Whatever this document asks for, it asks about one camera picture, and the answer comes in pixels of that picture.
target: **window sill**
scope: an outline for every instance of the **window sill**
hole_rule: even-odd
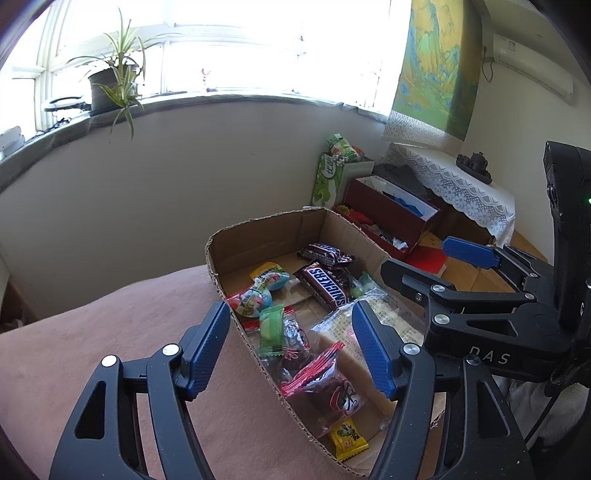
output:
[[[347,110],[357,109],[360,115],[368,116],[383,124],[387,120],[386,115],[353,105],[309,98],[293,92],[270,93],[261,90],[230,90],[225,92],[179,93],[175,95],[155,96],[142,100],[143,110],[140,107],[134,106],[132,108],[132,114],[135,118],[175,108],[228,102],[286,102],[300,103],[303,105],[341,107]],[[95,116],[83,113],[72,118],[67,125],[40,135],[29,143],[26,143],[13,154],[7,156],[0,161],[0,193],[54,148],[82,138],[96,128],[110,127],[117,112],[112,111]],[[125,118],[120,116],[118,123],[123,121],[125,121]]]

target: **white wall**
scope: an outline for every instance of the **white wall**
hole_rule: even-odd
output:
[[[379,159],[384,126],[294,103],[200,105],[93,131],[0,194],[0,256],[41,317],[204,263],[218,229],[308,205],[326,137]]]
[[[498,63],[480,77],[462,153],[481,151],[493,179],[515,196],[516,227],[550,261],[554,232],[543,166],[547,140],[591,150],[591,90],[574,80],[574,102]],[[489,75],[488,65],[485,72]]]

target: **plastic wrapper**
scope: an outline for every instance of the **plastic wrapper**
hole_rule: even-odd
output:
[[[281,360],[281,366],[285,371],[282,372],[282,375],[284,377],[283,380],[291,380],[302,368],[314,359],[314,354],[310,352],[308,337],[298,325],[296,313],[291,306],[285,308],[283,329],[287,349]]]
[[[283,332],[282,304],[264,309],[259,317],[259,356],[283,356],[285,354],[285,336]]]
[[[364,452],[369,448],[365,440],[357,431],[353,419],[345,419],[329,432],[330,440],[335,444],[335,457],[343,462],[353,455]]]
[[[288,272],[273,262],[265,262],[256,270],[251,272],[253,281],[265,280],[269,291],[279,290],[290,279]]]
[[[281,393],[317,438],[363,405],[361,396],[337,367],[337,355],[344,346],[336,342],[291,382],[281,385]]]
[[[251,345],[259,352],[261,334],[258,329],[258,320],[253,321],[253,323],[255,322],[256,328],[249,329],[246,333]],[[310,342],[306,333],[297,323],[296,312],[292,306],[287,306],[284,309],[283,335],[285,343],[283,356],[259,355],[261,363],[277,385],[291,381],[302,368],[316,357],[310,350]]]
[[[294,276],[329,312],[339,306],[346,305],[349,301],[347,289],[343,289],[339,285],[335,275],[328,267],[320,265],[318,262],[302,267],[294,273]]]
[[[272,302],[273,298],[267,289],[266,279],[257,279],[252,287],[228,297],[230,307],[238,315],[248,318],[257,318],[262,310],[271,306]]]
[[[374,313],[377,315],[379,321],[384,325],[393,327],[404,342],[412,342],[418,345],[423,344],[423,334],[416,328],[412,327],[404,317],[415,317],[413,323],[420,323],[408,309],[399,305],[381,288],[376,287],[367,291],[364,295],[355,299],[353,302],[344,305],[337,310],[329,313],[322,322],[315,325],[312,330],[331,342],[343,342],[347,353],[351,354],[353,358],[362,362],[365,365],[361,347],[353,331],[351,317],[353,313],[353,306],[359,300],[366,300]]]
[[[326,139],[331,155],[342,155],[346,161],[356,162],[361,159],[361,155],[347,142],[341,134],[333,134]]]
[[[355,260],[353,255],[347,255],[338,248],[326,244],[310,244],[297,254],[299,257],[321,263],[328,268],[344,268]]]

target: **blue gripper pad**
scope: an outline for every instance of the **blue gripper pad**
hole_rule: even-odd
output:
[[[353,331],[376,388],[383,392],[387,398],[393,400],[396,393],[396,384],[394,383],[394,372],[392,371],[392,359],[388,355],[384,344],[380,341],[378,332],[376,332],[368,315],[361,308],[360,302],[355,303],[353,306],[352,323]]]
[[[448,236],[443,241],[443,253],[475,267],[488,269],[499,266],[499,258],[492,247],[474,244],[454,236]]]
[[[188,400],[194,400],[207,388],[229,329],[230,308],[224,302],[217,301],[183,352],[182,362],[189,365],[188,382],[184,387]]]

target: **pink blanket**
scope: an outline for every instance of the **pink blanket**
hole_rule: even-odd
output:
[[[201,322],[219,296],[205,266],[122,288],[93,303],[0,335],[0,425],[41,480],[61,432],[100,360],[152,355]],[[150,475],[164,475],[148,402],[139,399]],[[207,390],[189,404],[216,478],[355,478],[306,439],[238,335],[223,347]]]

